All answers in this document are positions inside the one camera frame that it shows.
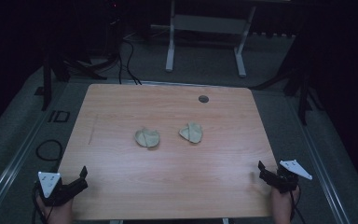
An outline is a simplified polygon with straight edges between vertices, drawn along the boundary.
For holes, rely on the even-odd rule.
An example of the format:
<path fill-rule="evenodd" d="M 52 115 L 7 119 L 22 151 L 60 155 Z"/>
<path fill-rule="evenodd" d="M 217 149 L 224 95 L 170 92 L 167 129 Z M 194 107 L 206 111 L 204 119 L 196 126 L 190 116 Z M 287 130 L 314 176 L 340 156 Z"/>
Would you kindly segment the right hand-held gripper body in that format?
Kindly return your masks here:
<path fill-rule="evenodd" d="M 280 161 L 277 172 L 271 181 L 271 186 L 280 193 L 295 190 L 300 176 L 312 180 L 312 175 L 297 160 Z"/>

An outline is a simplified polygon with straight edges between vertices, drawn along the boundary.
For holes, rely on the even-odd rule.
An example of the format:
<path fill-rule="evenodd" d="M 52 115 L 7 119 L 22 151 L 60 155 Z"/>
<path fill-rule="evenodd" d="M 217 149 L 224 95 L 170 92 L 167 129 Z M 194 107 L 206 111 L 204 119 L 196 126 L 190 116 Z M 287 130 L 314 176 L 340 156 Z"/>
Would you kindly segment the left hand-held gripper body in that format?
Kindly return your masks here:
<path fill-rule="evenodd" d="M 44 205 L 61 206 L 74 198 L 69 186 L 62 183 L 60 173 L 39 172 L 37 176 Z"/>

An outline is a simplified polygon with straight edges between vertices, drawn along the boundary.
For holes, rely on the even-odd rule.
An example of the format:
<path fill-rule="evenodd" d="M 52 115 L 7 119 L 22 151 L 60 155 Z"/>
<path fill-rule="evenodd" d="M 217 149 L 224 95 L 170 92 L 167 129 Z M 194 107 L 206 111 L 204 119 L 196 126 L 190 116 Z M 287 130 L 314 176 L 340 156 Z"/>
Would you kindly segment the beige sock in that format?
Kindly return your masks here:
<path fill-rule="evenodd" d="M 135 133 L 134 139 L 140 146 L 150 148 L 158 145 L 160 137 L 157 131 L 143 128 Z"/>
<path fill-rule="evenodd" d="M 179 131 L 179 134 L 190 143 L 197 144 L 201 141 L 203 131 L 202 127 L 198 123 L 189 122 Z"/>

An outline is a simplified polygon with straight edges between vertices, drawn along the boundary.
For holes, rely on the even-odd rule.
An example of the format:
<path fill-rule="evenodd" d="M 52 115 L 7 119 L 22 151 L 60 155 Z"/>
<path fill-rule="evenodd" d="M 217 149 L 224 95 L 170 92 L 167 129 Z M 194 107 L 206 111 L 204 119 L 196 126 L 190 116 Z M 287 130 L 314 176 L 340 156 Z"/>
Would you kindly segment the person's right hand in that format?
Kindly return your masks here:
<path fill-rule="evenodd" d="M 299 188 L 285 193 L 280 193 L 274 187 L 271 188 L 271 214 L 274 224 L 291 224 L 292 211 L 298 201 L 299 192 Z"/>

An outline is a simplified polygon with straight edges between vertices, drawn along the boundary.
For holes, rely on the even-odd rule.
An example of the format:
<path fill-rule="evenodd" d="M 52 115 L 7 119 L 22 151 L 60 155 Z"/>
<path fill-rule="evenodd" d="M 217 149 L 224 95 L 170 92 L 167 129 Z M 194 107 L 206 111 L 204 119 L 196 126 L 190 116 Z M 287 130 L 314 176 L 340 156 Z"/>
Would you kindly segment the person's left hand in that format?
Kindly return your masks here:
<path fill-rule="evenodd" d="M 47 224 L 73 223 L 73 199 L 63 205 L 54 207 L 46 206 L 40 197 L 37 197 L 36 201 L 41 211 L 41 215 Z"/>

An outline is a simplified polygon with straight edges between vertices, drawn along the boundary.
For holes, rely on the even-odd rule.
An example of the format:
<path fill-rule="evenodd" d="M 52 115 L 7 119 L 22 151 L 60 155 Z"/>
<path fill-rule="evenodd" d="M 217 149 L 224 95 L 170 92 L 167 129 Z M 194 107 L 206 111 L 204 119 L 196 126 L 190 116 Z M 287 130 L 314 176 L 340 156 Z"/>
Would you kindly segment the black metal stand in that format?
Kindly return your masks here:
<path fill-rule="evenodd" d="M 63 53 L 46 54 L 43 60 L 43 86 L 39 87 L 35 92 L 36 95 L 43 96 L 42 110 L 46 111 L 48 109 L 52 99 L 51 72 L 54 72 L 54 74 L 58 76 L 59 79 L 68 81 L 70 76 L 66 74 L 66 69 L 67 67 L 73 67 L 87 77 L 106 80 L 106 77 L 98 75 L 96 71 L 111 65 L 114 61 L 115 60 L 113 59 L 108 59 L 103 63 L 86 66 Z"/>
<path fill-rule="evenodd" d="M 283 64 L 275 77 L 261 84 L 250 87 L 250 90 L 261 91 L 286 79 L 287 83 L 283 88 L 283 94 L 285 96 L 293 97 L 299 93 L 297 116 L 303 125 L 307 125 L 306 112 L 311 110 L 308 98 L 315 103 L 317 108 L 320 110 L 324 109 L 316 102 L 316 98 L 310 92 L 310 75 L 310 62 L 287 66 Z"/>

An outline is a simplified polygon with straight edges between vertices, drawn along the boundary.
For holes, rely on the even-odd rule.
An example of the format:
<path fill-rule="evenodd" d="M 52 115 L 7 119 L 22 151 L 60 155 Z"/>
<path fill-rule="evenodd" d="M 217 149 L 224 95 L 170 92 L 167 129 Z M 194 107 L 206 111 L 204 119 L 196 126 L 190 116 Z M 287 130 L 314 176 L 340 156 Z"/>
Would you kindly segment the metal floor rail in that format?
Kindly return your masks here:
<path fill-rule="evenodd" d="M 298 117 L 296 102 L 291 97 L 286 97 L 285 101 L 290 107 L 291 113 L 293 114 L 296 120 L 297 126 L 299 127 L 301 134 L 305 138 L 307 151 L 310 157 L 310 162 L 312 163 L 315 174 L 319 179 L 319 182 L 324 192 L 324 196 L 329 204 L 329 207 L 332 211 L 336 223 L 351 224 L 350 219 L 337 193 L 337 189 L 324 166 L 316 142 L 314 141 L 314 138 L 311 136 L 309 128 L 306 125 L 304 125 L 300 120 L 300 118 Z"/>
<path fill-rule="evenodd" d="M 31 152 L 50 112 L 6 112 L 0 118 L 0 224 L 29 224 L 35 163 Z"/>

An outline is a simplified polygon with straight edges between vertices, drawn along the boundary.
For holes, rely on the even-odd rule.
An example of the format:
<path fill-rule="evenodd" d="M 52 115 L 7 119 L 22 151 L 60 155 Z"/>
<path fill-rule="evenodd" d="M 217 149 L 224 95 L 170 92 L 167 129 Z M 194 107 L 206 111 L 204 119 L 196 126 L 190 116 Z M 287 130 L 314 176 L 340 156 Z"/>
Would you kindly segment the white metal table frame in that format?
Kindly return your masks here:
<path fill-rule="evenodd" d="M 241 37 L 240 43 L 233 50 L 238 75 L 239 77 L 245 77 L 247 73 L 242 58 L 242 52 L 247 36 L 250 32 L 255 12 L 256 6 L 250 7 L 246 20 L 177 14 L 175 12 L 175 0 L 171 0 L 170 35 L 165 70 L 167 72 L 173 71 L 175 54 L 174 35 L 176 30 L 202 33 L 218 33 L 239 35 Z"/>

